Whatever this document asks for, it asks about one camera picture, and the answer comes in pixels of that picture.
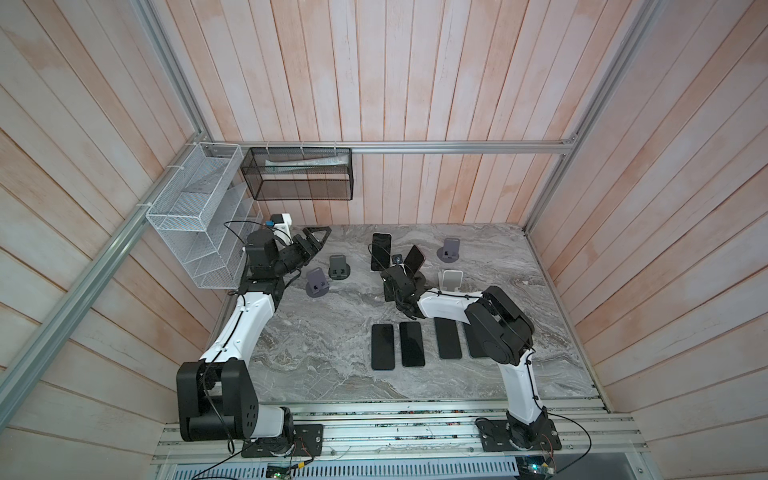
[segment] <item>black mesh basket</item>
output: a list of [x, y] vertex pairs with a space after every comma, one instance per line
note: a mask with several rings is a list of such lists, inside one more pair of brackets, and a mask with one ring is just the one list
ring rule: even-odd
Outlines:
[[349, 148], [252, 147], [241, 170], [254, 200], [352, 200]]

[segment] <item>white wire basket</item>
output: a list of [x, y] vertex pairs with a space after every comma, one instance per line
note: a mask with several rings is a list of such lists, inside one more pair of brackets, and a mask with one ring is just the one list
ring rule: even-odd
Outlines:
[[205, 231], [242, 163], [240, 145], [196, 145], [152, 203], [147, 219], [158, 231]]
[[242, 160], [238, 145], [197, 145], [147, 213], [200, 288], [238, 287], [245, 240], [263, 222], [245, 182], [227, 189]]

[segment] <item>marble table surface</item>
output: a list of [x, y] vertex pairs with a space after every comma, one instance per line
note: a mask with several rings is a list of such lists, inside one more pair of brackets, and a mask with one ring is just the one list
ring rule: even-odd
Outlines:
[[[566, 329], [551, 291], [518, 227], [474, 225], [354, 225], [333, 227], [323, 250], [290, 286], [268, 322], [250, 362], [250, 376], [263, 402], [335, 402], [390, 399], [503, 399], [501, 373], [490, 359], [469, 356], [459, 327], [462, 358], [440, 359], [432, 319], [421, 320], [426, 365], [405, 368], [397, 323], [409, 319], [385, 303], [382, 280], [370, 270], [367, 245], [374, 232], [392, 234], [392, 253], [405, 256], [418, 245], [427, 257], [422, 268], [437, 285], [440, 270], [462, 270], [461, 291], [501, 287], [535, 324], [533, 370], [544, 399], [596, 396], [592, 380]], [[460, 258], [436, 256], [445, 237], [462, 241]], [[304, 291], [306, 272], [328, 258], [346, 255], [352, 273], [330, 280], [317, 299]], [[395, 326], [396, 367], [371, 369], [371, 325]]]

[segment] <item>black mounting plate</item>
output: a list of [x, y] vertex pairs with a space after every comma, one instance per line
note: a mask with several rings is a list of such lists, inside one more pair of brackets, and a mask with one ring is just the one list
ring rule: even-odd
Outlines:
[[[483, 434], [480, 432], [480, 443], [482, 443], [483, 452], [519, 452], [520, 449], [514, 446], [510, 442], [509, 432], [507, 432], [506, 420], [489, 420], [491, 423], [491, 430], [487, 432], [487, 435], [483, 438]], [[554, 423], [551, 419], [547, 419], [549, 427], [544, 429], [544, 432], [556, 432]], [[562, 450], [563, 445], [560, 443], [559, 435], [545, 435], [540, 434], [537, 442], [530, 452], [535, 452], [541, 449], [542, 451], [549, 450], [549, 443], [552, 444], [552, 450]]]
[[[306, 449], [310, 456], [319, 457], [323, 450], [323, 426], [319, 423], [310, 423], [305, 425], [294, 425], [293, 431], [296, 439], [296, 448], [294, 449], [293, 456], [302, 457], [306, 456], [304, 449]], [[252, 443], [255, 445], [245, 449], [241, 454], [243, 458], [278, 458], [269, 451], [266, 447], [264, 440], [270, 439], [253, 439]]]

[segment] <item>phone on stand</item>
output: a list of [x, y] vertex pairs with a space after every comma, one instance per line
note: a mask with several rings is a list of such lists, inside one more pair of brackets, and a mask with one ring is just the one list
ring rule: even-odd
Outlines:
[[395, 369], [395, 327], [391, 323], [371, 326], [371, 368]]
[[424, 253], [422, 253], [416, 245], [411, 247], [411, 251], [408, 252], [406, 261], [403, 262], [403, 265], [406, 267], [406, 275], [409, 278], [413, 278], [413, 276], [416, 275], [416, 272], [418, 272], [422, 265], [424, 265], [424, 260]]
[[371, 245], [371, 270], [383, 272], [389, 268], [389, 255], [392, 251], [392, 235], [374, 233]]
[[402, 355], [402, 366], [425, 365], [421, 323], [400, 323], [400, 354]]

